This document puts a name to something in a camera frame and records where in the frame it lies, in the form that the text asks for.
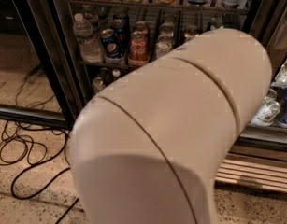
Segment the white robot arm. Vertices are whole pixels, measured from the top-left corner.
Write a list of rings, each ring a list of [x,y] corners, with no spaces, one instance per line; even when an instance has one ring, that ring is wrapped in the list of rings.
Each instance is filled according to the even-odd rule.
[[[70,141],[89,223],[219,224],[216,174],[270,80],[255,38],[217,29],[100,91]]]

